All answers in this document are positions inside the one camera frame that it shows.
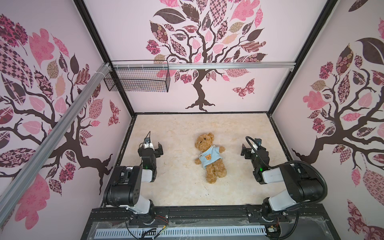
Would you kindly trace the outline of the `brown teddy bear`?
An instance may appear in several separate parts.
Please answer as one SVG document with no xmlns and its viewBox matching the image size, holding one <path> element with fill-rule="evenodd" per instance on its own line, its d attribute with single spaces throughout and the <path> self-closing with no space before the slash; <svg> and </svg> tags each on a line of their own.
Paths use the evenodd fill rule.
<svg viewBox="0 0 384 240">
<path fill-rule="evenodd" d="M 200 154 L 208 150 L 211 146 L 214 145 L 214 139 L 215 136 L 213 133 L 207 133 L 200 135 L 196 142 L 195 142 L 195 148 L 200 151 Z M 223 146 L 216 146 L 220 147 L 220 155 L 225 152 L 225 147 Z M 199 157 L 195 159 L 196 165 L 201 165 L 201 161 L 199 160 Z M 206 181 L 209 184 L 214 184 L 217 181 L 217 178 L 224 178 L 227 175 L 227 169 L 224 164 L 223 158 L 219 159 L 218 161 L 208 165 L 206 168 Z"/>
</svg>

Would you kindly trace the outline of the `light blue bear shirt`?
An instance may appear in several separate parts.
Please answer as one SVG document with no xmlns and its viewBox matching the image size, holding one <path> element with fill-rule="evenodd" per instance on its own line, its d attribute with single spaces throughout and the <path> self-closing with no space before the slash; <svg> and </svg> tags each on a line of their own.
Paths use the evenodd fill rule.
<svg viewBox="0 0 384 240">
<path fill-rule="evenodd" d="M 211 146 L 208 150 L 199 155 L 202 167 L 205 169 L 208 165 L 221 159 L 220 147 Z"/>
</svg>

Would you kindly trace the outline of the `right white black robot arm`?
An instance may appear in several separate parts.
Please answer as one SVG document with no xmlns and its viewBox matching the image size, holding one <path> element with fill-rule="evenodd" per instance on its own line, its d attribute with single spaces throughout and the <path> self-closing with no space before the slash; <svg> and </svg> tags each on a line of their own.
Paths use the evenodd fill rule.
<svg viewBox="0 0 384 240">
<path fill-rule="evenodd" d="M 323 176 L 312 165 L 302 161 L 289 161 L 269 166 L 269 152 L 263 146 L 242 145 L 241 156 L 253 165 L 255 180 L 261 185 L 284 183 L 285 189 L 263 200 L 261 215 L 272 221 L 286 211 L 297 210 L 309 203 L 321 202 L 328 194 Z"/>
</svg>

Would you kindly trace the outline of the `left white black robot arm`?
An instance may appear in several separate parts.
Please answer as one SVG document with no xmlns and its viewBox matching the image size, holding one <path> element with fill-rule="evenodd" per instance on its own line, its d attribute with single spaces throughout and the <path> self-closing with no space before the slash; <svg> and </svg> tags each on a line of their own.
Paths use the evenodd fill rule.
<svg viewBox="0 0 384 240">
<path fill-rule="evenodd" d="M 158 144 L 144 143 L 138 149 L 142 163 L 139 166 L 117 166 L 103 194 L 103 208 L 124 208 L 136 215 L 155 217 L 153 201 L 141 195 L 141 184 L 152 183 L 157 177 L 157 158 L 164 154 Z"/>
</svg>

